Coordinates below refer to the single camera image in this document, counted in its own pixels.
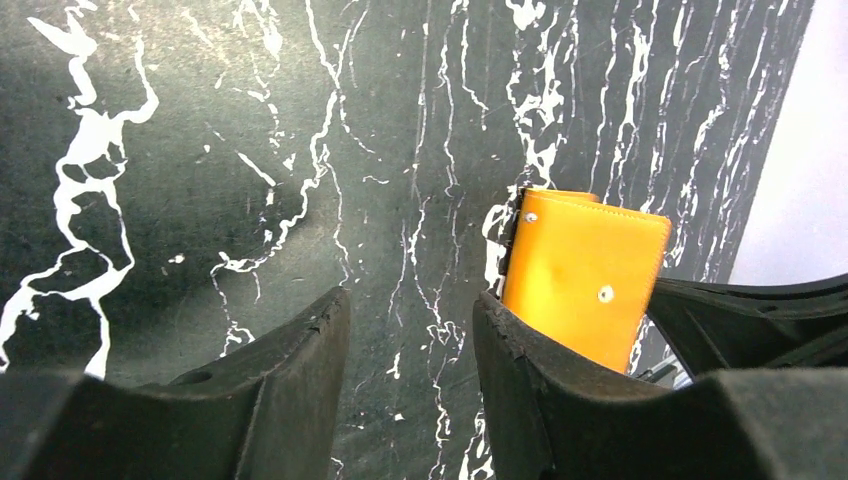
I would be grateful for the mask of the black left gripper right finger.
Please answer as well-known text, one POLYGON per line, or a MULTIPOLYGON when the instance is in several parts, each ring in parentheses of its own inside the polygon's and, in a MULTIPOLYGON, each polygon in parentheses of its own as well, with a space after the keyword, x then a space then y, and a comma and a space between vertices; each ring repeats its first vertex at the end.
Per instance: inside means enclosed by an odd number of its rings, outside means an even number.
POLYGON ((599 365, 488 293, 473 338, 500 479, 843 479, 843 368, 710 373, 673 390, 599 365))

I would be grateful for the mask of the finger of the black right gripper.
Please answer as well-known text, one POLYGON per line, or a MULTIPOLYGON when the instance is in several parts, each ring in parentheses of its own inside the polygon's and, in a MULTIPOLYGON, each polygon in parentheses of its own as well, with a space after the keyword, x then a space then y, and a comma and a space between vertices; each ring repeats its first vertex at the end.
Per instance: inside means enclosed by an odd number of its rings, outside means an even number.
POLYGON ((847 364, 846 275, 777 286, 661 278, 647 314, 691 377, 847 364))

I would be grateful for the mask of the orange leather card holder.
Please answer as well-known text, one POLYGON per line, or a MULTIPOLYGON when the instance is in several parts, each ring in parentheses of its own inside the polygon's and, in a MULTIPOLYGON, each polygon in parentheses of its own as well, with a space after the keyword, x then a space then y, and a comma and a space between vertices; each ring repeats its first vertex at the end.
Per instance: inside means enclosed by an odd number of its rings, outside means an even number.
POLYGON ((501 301, 532 329, 624 373, 670 232, 664 216, 590 193, 530 188, 501 301))

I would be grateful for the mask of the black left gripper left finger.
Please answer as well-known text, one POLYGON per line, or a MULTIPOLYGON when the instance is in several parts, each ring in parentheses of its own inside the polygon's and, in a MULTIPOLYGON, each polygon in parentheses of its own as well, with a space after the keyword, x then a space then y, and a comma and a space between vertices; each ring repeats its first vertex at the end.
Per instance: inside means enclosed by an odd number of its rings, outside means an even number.
POLYGON ((172 382, 69 370, 1 378, 5 479, 323 479, 349 348, 348 292, 172 382))

